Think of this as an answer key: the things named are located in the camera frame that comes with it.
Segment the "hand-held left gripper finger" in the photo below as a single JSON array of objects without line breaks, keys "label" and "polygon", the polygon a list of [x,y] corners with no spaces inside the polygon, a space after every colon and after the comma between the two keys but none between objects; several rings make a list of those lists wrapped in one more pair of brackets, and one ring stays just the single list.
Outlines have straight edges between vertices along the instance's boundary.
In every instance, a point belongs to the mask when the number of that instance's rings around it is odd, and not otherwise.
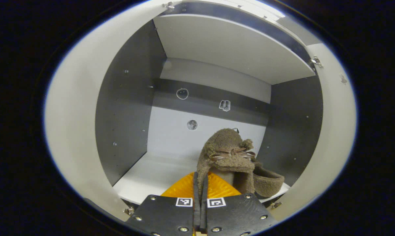
[{"label": "hand-held left gripper finger", "polygon": [[256,236],[278,221],[254,194],[233,194],[235,189],[210,173],[202,192],[202,230],[208,236]]},{"label": "hand-held left gripper finger", "polygon": [[143,236],[194,236],[199,216],[195,173],[175,182],[162,195],[151,194],[136,208],[127,226]]}]

